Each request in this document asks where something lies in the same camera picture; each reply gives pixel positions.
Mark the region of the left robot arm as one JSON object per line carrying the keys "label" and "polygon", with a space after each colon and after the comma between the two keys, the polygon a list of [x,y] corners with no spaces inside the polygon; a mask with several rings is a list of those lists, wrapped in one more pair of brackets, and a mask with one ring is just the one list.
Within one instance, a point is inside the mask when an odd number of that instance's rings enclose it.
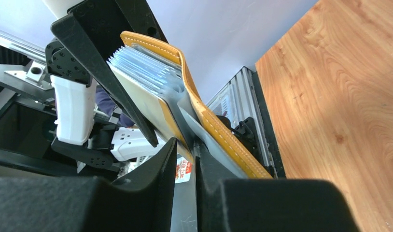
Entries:
{"label": "left robot arm", "polygon": [[47,0],[56,17],[45,50],[55,90],[55,152],[86,166],[117,172],[152,156],[162,140],[106,63],[123,31],[165,36],[145,0]]}

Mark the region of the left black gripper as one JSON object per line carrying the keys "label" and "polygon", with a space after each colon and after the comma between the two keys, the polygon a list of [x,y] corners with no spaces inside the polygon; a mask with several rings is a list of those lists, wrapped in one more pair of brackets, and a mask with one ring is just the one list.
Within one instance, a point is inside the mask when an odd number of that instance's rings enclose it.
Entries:
{"label": "left black gripper", "polygon": [[167,41],[145,0],[84,0],[51,25],[51,32],[135,122],[151,146],[158,139],[151,123],[115,77],[93,42],[120,43],[123,31]]}

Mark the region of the yellow leather card holder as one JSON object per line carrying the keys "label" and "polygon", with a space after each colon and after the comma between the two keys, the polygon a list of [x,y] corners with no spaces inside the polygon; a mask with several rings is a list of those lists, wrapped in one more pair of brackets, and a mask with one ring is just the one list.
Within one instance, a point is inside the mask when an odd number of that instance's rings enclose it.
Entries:
{"label": "yellow leather card holder", "polygon": [[212,158],[239,178],[271,178],[201,100],[181,50],[130,31],[120,37],[107,64],[162,139],[176,138],[188,160]]}

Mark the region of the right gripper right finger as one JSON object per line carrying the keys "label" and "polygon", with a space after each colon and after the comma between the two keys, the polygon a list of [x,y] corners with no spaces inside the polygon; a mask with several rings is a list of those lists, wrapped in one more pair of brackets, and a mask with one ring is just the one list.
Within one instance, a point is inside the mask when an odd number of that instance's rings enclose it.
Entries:
{"label": "right gripper right finger", "polygon": [[237,178],[208,151],[196,154],[200,232],[357,232],[339,189],[317,179]]}

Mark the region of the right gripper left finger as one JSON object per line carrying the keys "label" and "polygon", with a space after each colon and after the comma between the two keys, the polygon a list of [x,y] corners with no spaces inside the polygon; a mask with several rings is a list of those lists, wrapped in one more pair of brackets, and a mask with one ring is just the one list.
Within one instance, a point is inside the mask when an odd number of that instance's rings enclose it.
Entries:
{"label": "right gripper left finger", "polygon": [[177,141],[120,179],[0,178],[0,232],[168,232]]}

